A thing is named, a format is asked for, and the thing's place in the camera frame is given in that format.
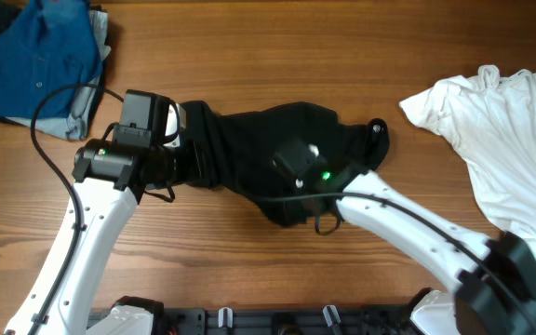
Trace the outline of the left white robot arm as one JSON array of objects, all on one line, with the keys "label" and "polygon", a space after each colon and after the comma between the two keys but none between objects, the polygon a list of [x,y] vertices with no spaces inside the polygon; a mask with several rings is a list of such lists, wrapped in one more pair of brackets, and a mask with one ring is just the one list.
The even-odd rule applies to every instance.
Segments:
[{"label": "left white robot arm", "polygon": [[119,122],[76,152],[70,200],[44,265],[7,334],[162,334],[159,301],[123,297],[94,325],[94,296],[115,242],[141,198],[166,202],[173,188],[205,174],[198,148],[182,139],[186,112],[174,100],[127,91]]}]

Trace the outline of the black t-shirt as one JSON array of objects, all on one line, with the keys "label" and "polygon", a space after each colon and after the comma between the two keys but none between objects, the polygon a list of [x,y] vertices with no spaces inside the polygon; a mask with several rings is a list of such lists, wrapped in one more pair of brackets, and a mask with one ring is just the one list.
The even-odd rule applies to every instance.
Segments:
[{"label": "black t-shirt", "polygon": [[330,164],[345,159],[375,170],[390,147],[388,126],[380,118],[345,125],[337,113],[310,102],[292,102],[242,114],[221,115],[203,101],[188,101],[182,138],[201,149],[208,176],[198,187],[224,187],[253,200],[255,196],[296,194],[295,180],[279,173],[276,152],[294,140],[313,144]]}]

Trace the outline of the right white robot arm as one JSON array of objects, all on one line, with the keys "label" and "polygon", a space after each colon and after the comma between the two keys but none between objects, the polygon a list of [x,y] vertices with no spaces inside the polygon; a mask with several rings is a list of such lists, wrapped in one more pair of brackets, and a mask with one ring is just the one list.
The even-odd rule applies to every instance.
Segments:
[{"label": "right white robot arm", "polygon": [[442,285],[417,300],[409,324],[421,334],[536,334],[536,257],[512,233],[492,239],[445,220],[347,159],[328,162],[313,144],[291,141],[272,167],[292,200],[327,208],[388,241]]}]

